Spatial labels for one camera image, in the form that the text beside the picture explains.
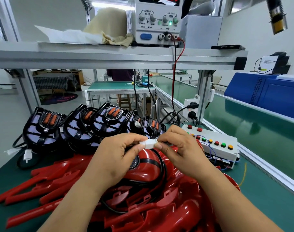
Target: metal shelf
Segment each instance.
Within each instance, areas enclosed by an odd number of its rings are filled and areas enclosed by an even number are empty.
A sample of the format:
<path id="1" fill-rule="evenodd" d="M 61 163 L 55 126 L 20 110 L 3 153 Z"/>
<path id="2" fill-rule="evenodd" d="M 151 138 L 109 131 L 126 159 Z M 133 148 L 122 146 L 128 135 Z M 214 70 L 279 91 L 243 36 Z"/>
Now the metal shelf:
<path id="1" fill-rule="evenodd" d="M 185 49 L 176 69 L 233 70 L 248 51 Z M 174 48 L 0 42 L 0 68 L 172 69 Z"/>

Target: round rug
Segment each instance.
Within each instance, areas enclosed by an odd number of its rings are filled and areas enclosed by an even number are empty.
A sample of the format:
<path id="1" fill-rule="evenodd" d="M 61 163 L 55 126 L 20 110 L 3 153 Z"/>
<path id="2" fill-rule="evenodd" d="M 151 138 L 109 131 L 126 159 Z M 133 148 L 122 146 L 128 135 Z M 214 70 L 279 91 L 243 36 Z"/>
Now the round rug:
<path id="1" fill-rule="evenodd" d="M 73 94 L 73 93 L 55 93 L 55 94 L 39 95 L 42 105 L 64 103 L 67 101 L 71 101 L 77 97 L 78 97 L 78 94 Z"/>

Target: yellow wire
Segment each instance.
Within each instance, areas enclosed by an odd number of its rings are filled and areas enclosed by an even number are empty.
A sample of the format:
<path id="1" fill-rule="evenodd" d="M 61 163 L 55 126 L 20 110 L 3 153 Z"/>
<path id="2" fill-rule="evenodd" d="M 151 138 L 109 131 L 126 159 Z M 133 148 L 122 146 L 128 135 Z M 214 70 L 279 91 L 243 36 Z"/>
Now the yellow wire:
<path id="1" fill-rule="evenodd" d="M 239 187 L 241 187 L 241 185 L 243 184 L 244 180 L 245 180 L 245 173 L 247 172 L 247 162 L 245 162 L 245 171 L 244 171 L 244 176 L 242 178 L 242 182 L 238 185 Z"/>

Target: blue power switch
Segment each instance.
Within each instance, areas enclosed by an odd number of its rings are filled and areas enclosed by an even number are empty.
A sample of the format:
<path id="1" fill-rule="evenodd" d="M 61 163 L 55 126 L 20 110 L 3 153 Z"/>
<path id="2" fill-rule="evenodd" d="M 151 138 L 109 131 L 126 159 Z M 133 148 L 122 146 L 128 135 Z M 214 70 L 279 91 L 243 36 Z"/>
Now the blue power switch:
<path id="1" fill-rule="evenodd" d="M 142 34 L 140 35 L 140 38 L 141 38 L 142 40 L 150 40 L 150 39 L 152 38 L 152 35 L 149 34 L 149 33 L 142 33 Z"/>

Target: current knob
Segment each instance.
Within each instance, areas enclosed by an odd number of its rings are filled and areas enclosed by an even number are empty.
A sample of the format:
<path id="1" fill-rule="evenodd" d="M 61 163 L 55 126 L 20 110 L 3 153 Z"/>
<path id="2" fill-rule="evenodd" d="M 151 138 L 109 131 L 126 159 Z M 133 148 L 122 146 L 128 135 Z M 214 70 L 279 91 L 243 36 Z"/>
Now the current knob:
<path id="1" fill-rule="evenodd" d="M 173 23 L 176 24 L 176 23 L 178 23 L 178 22 L 179 22 L 179 20 L 177 19 L 177 16 L 175 16 L 175 17 L 173 18 Z"/>
<path id="2" fill-rule="evenodd" d="M 143 13 L 140 13 L 140 14 L 138 15 L 138 18 L 139 18 L 141 21 L 143 21 L 143 20 L 145 20 L 145 15 L 144 15 Z"/>
<path id="3" fill-rule="evenodd" d="M 156 18 L 153 16 L 153 14 L 150 15 L 150 20 L 151 20 L 152 22 L 154 22 L 154 21 L 156 20 Z"/>
<path id="4" fill-rule="evenodd" d="M 168 22 L 168 15 L 164 15 L 164 16 L 163 16 L 163 22 L 164 22 L 164 23 L 167 23 L 167 22 Z"/>

